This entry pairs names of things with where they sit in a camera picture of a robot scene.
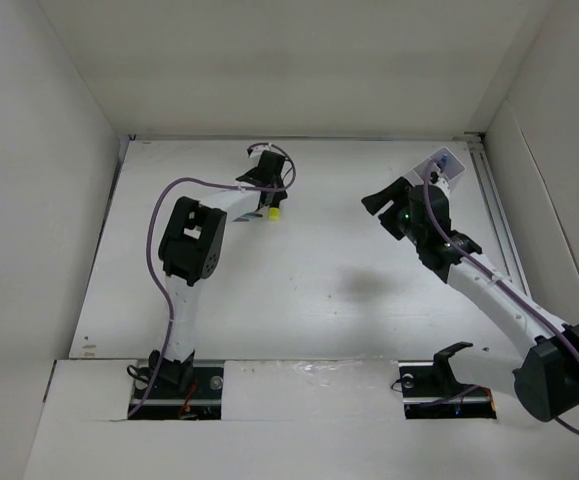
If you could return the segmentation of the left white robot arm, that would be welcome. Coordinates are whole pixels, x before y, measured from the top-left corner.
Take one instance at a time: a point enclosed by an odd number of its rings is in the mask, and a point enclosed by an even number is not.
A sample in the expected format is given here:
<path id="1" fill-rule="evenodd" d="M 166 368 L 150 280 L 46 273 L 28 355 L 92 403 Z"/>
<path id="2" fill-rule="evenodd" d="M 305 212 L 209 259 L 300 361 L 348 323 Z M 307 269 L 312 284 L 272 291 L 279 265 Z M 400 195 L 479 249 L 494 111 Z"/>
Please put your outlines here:
<path id="1" fill-rule="evenodd" d="M 170 396 L 185 394 L 193 382 L 200 293 L 217 269 L 227 225 L 264 209 L 271 217 L 276 216 L 293 184 L 286 182 L 283 174 L 294 173 L 295 163 L 280 147 L 255 143 L 247 148 L 247 154 L 256 165 L 237 177 L 234 184 L 190 177 L 177 179 L 161 193 L 152 212 L 146 242 L 147 266 L 165 298 L 169 319 L 163 346 L 149 356 L 149 382 Z M 175 202 L 157 249 L 164 272 L 164 279 L 159 280 L 152 260 L 153 229 L 165 197 L 182 183 L 214 188 L 216 192 L 203 199 L 182 196 Z"/>

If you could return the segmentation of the black handled scissors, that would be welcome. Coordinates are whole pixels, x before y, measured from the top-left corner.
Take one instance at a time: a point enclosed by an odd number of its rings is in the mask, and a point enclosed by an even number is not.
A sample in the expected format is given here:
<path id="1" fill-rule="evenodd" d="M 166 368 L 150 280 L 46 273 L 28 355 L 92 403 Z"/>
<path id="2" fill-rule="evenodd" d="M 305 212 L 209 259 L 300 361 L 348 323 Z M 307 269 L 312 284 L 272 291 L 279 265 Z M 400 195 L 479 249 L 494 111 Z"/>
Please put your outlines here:
<path id="1" fill-rule="evenodd" d="M 250 212 L 235 219 L 235 222 L 251 222 L 263 220 L 264 216 L 259 213 Z"/>

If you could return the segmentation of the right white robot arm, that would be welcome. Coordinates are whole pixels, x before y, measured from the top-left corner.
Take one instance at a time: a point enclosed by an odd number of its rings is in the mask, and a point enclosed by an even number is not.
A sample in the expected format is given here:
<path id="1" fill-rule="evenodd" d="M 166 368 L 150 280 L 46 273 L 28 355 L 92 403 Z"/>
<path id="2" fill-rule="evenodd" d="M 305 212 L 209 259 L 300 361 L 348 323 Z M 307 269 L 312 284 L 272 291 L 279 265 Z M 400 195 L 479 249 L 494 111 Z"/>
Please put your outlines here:
<path id="1" fill-rule="evenodd" d="M 413 243 L 420 262 L 476 305 L 518 353 L 477 357 L 472 343 L 460 341 L 430 360 L 401 362 L 397 383 L 407 417 L 446 415 L 471 399 L 492 418 L 485 400 L 493 390 L 514 396 L 542 422 L 579 405 L 579 323 L 568 324 L 534 303 L 494 270 L 476 242 L 452 229 L 444 179 L 433 175 L 413 185 L 401 177 L 362 204 L 395 239 Z"/>

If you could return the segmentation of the yellow highlighter marker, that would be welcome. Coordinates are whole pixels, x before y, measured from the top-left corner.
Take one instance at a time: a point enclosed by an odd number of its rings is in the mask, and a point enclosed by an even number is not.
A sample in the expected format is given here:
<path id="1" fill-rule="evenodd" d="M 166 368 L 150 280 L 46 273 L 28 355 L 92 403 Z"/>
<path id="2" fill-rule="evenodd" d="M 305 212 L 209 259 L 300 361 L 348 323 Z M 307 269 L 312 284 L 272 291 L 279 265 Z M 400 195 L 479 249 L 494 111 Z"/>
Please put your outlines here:
<path id="1" fill-rule="evenodd" d="M 280 219 L 280 209 L 270 208 L 268 210 L 268 218 L 272 221 L 278 221 Z"/>

